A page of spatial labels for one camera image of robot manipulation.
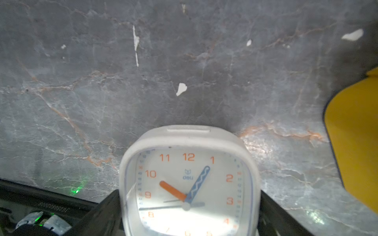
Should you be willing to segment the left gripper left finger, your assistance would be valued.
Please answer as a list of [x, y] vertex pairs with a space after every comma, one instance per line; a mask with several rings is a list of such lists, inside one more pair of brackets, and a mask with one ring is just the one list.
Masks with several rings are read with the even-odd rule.
[[76, 225], [65, 232], [66, 236], [123, 236], [119, 190], [114, 190], [91, 209]]

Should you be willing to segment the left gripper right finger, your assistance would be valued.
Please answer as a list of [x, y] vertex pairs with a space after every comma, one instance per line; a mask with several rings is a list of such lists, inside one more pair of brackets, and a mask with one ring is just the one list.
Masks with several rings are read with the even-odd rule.
[[260, 236], [314, 236], [264, 191], [257, 229]]

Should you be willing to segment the white square clock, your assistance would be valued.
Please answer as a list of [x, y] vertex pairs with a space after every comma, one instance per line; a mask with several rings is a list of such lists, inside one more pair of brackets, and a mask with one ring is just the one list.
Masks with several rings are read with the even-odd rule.
[[254, 236], [261, 184], [244, 142], [217, 127], [149, 130], [119, 167], [127, 236]]

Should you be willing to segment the yellow rectangular clock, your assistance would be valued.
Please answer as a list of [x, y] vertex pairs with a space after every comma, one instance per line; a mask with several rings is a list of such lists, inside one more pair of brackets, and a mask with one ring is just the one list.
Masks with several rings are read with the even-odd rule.
[[378, 69], [335, 95], [324, 122], [347, 192], [378, 211]]

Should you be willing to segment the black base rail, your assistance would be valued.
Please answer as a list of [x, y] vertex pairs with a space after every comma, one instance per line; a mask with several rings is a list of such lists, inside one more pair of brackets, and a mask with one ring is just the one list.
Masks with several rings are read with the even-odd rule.
[[1, 235], [62, 236], [97, 203], [1, 179]]

